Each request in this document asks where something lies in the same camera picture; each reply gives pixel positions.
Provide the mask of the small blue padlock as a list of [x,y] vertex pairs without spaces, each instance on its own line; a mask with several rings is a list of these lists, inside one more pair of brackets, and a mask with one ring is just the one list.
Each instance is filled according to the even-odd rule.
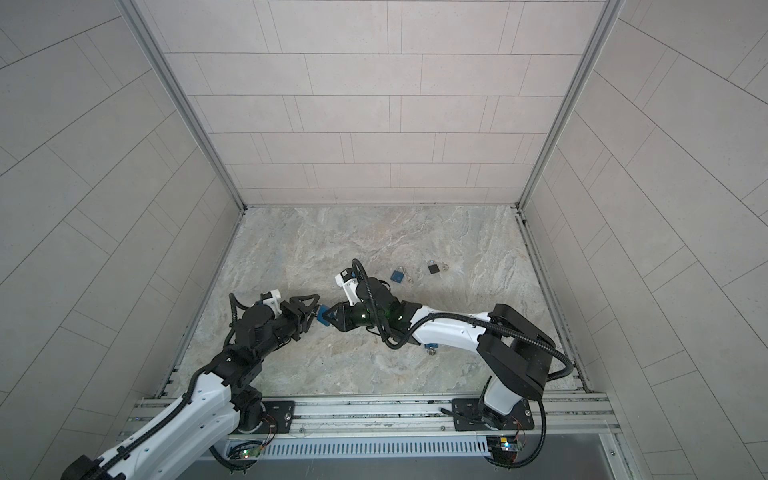
[[403,282],[410,282],[410,283],[413,282],[413,280],[410,278],[407,270],[404,267],[395,268],[390,276],[390,280],[398,284],[401,284]]

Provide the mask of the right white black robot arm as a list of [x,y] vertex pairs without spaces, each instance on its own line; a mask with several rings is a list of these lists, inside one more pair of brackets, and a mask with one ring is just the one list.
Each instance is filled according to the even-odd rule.
[[480,411],[489,418],[509,417],[517,406],[542,400],[549,382],[574,370],[554,340],[509,305],[468,314],[400,300],[386,281],[369,276],[357,259],[335,280],[346,300],[320,308],[321,323],[341,332],[368,329],[391,350],[413,344],[478,354],[491,370],[480,397]]

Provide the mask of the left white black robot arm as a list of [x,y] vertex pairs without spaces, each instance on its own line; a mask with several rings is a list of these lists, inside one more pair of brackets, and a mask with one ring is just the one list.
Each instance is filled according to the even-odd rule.
[[221,350],[190,377],[182,395],[148,424],[95,459],[82,455],[64,479],[172,479],[231,433],[266,431],[247,448],[264,450],[290,420],[273,414],[253,380],[265,358],[308,332],[317,294],[287,300],[273,290],[251,306],[229,298],[231,321]]

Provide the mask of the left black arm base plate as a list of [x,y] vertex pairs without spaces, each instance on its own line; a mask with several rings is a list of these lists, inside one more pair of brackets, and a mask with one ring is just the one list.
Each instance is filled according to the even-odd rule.
[[236,432],[239,434],[287,434],[290,431],[296,403],[266,401],[249,406],[240,413]]

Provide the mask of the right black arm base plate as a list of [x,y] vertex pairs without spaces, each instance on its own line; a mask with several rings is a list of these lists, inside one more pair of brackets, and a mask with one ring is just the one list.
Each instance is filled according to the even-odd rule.
[[479,398],[454,398],[450,414],[456,431],[533,430],[535,422],[526,399],[519,400],[508,415],[502,415],[481,403]]

